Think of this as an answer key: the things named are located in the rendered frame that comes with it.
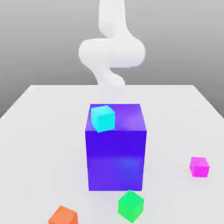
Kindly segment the small magenta cube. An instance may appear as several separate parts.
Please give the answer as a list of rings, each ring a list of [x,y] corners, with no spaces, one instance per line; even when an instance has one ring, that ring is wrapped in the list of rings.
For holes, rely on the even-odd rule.
[[[191,157],[189,168],[193,177],[206,178],[210,165],[205,157]]]

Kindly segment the small green cube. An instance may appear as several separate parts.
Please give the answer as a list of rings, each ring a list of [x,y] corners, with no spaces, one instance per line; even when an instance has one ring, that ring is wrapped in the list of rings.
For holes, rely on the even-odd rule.
[[[144,210],[144,198],[128,190],[118,200],[118,214],[133,223]]]

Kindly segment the small cyan cube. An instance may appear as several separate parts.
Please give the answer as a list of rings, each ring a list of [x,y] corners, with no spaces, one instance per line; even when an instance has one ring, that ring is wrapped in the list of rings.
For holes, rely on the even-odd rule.
[[[108,106],[91,108],[91,124],[97,133],[115,128],[115,112]]]

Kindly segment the small orange cube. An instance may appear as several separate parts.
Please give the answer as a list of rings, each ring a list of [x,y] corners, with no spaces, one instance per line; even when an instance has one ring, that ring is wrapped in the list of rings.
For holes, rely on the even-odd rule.
[[[49,219],[49,224],[78,224],[77,212],[60,206]]]

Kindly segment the large purple box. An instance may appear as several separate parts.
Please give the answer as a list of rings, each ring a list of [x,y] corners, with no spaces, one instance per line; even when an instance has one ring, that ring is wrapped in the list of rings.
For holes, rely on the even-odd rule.
[[[110,104],[115,129],[97,133],[87,117],[85,142],[90,191],[141,191],[147,129],[140,104]]]

